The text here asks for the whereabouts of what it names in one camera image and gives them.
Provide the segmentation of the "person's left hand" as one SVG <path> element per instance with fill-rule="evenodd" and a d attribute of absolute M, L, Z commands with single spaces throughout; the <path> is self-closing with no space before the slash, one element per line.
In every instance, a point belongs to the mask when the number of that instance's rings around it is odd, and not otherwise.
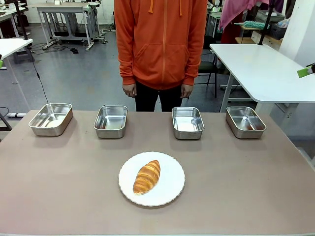
<path fill-rule="evenodd" d="M 182 84 L 181 86 L 181 98 L 189 98 L 193 91 L 193 85 Z"/>

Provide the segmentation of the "person's right hand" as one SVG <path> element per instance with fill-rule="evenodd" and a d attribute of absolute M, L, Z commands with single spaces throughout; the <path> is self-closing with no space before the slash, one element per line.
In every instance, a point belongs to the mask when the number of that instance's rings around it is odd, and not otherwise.
<path fill-rule="evenodd" d="M 132 97 L 132 98 L 136 97 L 136 95 L 137 95 L 136 84 L 122 85 L 122 88 L 123 88 L 124 93 L 128 97 Z"/>

